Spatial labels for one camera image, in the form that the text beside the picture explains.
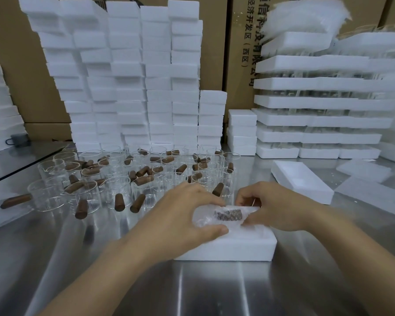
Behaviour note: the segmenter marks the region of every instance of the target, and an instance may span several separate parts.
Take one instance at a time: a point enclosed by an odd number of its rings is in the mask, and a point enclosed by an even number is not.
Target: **metal table surface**
[[[272,181],[273,160],[242,157],[239,187]],[[348,175],[345,160],[304,162],[335,189]],[[395,163],[379,159],[393,175]],[[3,181],[24,192],[39,178],[31,166]],[[335,193],[340,208],[395,255],[395,215]],[[31,212],[0,228],[0,315],[34,315],[79,276],[110,239],[127,232],[126,211],[102,209],[83,221],[73,215]],[[85,233],[87,227],[93,234]],[[325,248],[306,232],[274,230],[272,262],[180,262],[154,266],[132,286],[115,315],[367,315]]]
[[[0,151],[0,179],[49,157],[67,146],[67,142],[32,142],[27,147],[10,147]]]

